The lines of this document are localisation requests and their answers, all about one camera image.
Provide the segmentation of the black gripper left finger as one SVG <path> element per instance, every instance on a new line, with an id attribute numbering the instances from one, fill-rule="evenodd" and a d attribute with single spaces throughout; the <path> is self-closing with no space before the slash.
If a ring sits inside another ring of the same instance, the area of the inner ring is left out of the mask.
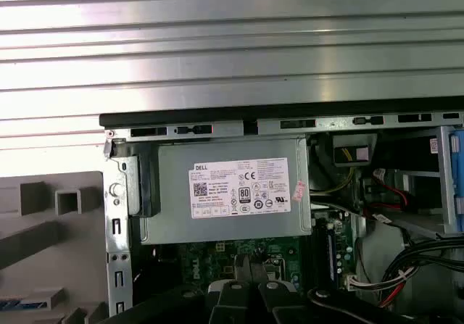
<path id="1" fill-rule="evenodd" d="M 248 254 L 234 260 L 235 278 L 211 283 L 207 293 L 182 285 L 157 294 L 120 314 L 109 323 L 248 323 L 253 293 Z"/>

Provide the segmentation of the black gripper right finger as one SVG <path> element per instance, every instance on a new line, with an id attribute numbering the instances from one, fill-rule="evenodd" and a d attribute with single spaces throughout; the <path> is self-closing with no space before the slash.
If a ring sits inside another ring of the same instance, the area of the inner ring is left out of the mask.
<path id="1" fill-rule="evenodd" d="M 261 257 L 252 258 L 253 279 L 259 281 L 257 290 L 263 306 L 273 323 L 462 323 L 454 319 L 426 313 L 406 314 L 366 302 L 347 291 L 337 289 L 331 280 L 331 262 L 327 257 L 311 257 L 306 262 L 312 275 L 313 288 L 306 294 L 290 291 L 285 283 L 270 280 Z"/>

